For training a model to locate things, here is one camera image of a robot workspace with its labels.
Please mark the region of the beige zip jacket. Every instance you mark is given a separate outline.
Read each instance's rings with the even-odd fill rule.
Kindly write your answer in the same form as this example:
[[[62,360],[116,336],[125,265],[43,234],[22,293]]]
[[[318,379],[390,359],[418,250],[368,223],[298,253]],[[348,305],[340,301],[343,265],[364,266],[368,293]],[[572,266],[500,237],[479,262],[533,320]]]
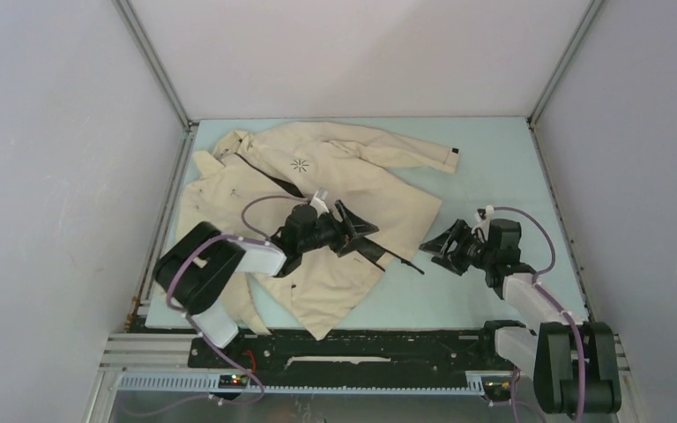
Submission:
[[[220,231],[274,234],[299,196],[327,192],[327,202],[374,224],[346,256],[307,253],[283,278],[257,283],[316,339],[325,338],[370,293],[394,259],[410,260],[442,202],[394,175],[429,167],[452,174],[458,150],[384,130],[335,122],[288,122],[260,132],[232,130],[192,156],[199,177],[182,191],[175,229],[181,239],[208,221]]]

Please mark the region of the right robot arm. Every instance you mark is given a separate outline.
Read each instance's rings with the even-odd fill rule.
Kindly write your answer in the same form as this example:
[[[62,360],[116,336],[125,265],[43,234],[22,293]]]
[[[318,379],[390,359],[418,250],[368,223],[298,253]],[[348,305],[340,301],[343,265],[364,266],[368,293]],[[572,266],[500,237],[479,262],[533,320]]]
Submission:
[[[521,316],[518,323],[491,322],[494,334],[477,345],[480,362],[510,362],[532,381],[539,408],[580,421],[586,414],[615,414],[622,406],[614,332],[584,320],[547,289],[542,273],[521,259],[522,227],[510,219],[458,219],[420,245],[432,262],[457,275],[470,268]]]

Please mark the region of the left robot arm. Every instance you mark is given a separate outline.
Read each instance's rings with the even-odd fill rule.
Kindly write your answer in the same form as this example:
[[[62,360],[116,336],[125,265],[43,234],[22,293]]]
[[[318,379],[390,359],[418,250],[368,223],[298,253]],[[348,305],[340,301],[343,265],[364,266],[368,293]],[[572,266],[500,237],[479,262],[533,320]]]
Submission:
[[[242,359],[243,343],[220,297],[234,274],[282,278],[296,270],[308,252],[329,249],[345,256],[379,230],[342,201],[327,208],[317,198],[297,204],[264,240],[224,234],[202,221],[157,261],[153,279],[164,290],[167,306],[210,345],[210,356],[222,367],[232,367]]]

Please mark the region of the light blue table mat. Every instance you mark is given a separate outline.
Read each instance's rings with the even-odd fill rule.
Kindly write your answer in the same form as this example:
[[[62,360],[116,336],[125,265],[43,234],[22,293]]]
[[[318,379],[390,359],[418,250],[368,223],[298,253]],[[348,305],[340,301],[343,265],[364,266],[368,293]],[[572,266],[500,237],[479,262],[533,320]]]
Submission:
[[[473,222],[487,205],[523,228],[523,260],[545,269],[542,281],[567,309],[585,313],[582,289],[570,260],[539,155],[522,117],[362,118],[360,125],[458,149],[455,174],[407,168],[398,176],[442,202],[431,234],[457,219]],[[419,253],[412,266],[392,262],[383,278],[340,327],[346,330],[476,329],[517,311],[488,289],[481,271],[458,276]]]

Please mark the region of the right controller board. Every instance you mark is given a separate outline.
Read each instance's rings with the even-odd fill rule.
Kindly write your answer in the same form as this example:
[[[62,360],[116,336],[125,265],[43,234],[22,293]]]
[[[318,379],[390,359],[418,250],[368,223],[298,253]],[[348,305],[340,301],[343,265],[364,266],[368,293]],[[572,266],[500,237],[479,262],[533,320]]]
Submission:
[[[512,392],[517,390],[517,381],[484,380],[482,388],[484,400],[494,403],[505,403],[512,399]]]

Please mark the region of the controller board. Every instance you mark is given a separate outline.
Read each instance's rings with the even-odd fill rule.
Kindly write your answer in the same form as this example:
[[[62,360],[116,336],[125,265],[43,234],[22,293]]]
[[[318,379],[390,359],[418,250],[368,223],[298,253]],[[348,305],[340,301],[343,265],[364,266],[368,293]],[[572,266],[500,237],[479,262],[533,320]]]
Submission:
[[[221,390],[247,389],[249,378],[246,375],[220,375],[217,387]]]
[[[517,381],[484,380],[482,388],[484,400],[494,403],[505,403],[512,399],[512,392],[517,390]]]

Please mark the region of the left controller board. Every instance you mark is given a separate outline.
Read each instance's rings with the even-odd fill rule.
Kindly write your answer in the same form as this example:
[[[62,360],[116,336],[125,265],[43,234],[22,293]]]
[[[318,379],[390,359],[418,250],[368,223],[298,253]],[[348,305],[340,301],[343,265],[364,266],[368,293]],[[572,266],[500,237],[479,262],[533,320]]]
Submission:
[[[249,378],[246,375],[220,375],[217,387],[221,390],[247,389]]]

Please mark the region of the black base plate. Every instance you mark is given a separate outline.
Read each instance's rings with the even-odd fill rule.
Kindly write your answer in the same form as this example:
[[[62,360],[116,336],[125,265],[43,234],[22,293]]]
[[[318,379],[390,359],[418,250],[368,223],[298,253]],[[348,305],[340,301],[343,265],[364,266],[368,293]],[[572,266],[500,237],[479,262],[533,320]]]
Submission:
[[[254,371],[270,388],[463,389],[475,375],[510,375],[483,330],[305,330],[236,335],[220,357],[203,339],[191,342],[187,366],[224,370],[228,361]]]

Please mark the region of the aluminium frame rail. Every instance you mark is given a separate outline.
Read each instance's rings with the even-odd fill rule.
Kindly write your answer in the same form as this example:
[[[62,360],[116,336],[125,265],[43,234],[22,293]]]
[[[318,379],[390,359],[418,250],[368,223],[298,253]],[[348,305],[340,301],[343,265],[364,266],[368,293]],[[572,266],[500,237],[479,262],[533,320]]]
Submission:
[[[333,330],[321,340],[304,330],[244,332],[222,353],[191,330],[113,334],[86,421],[109,421],[122,388],[228,397],[243,392],[482,395],[486,382],[525,370],[495,350],[495,335],[516,326],[492,321],[478,330]]]

